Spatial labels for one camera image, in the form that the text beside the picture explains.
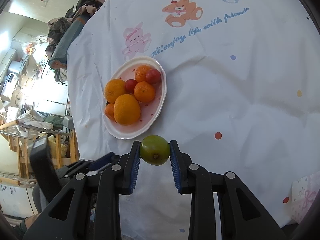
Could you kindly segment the left hand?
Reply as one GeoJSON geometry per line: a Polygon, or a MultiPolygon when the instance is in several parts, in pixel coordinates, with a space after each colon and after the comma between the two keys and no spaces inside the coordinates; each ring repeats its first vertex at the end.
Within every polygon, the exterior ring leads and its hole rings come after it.
{"type": "Polygon", "coordinates": [[[32,226],[32,224],[35,222],[35,220],[39,217],[40,214],[41,213],[38,213],[31,217],[26,217],[19,225],[13,227],[20,239],[23,239],[24,234],[32,226]]]}

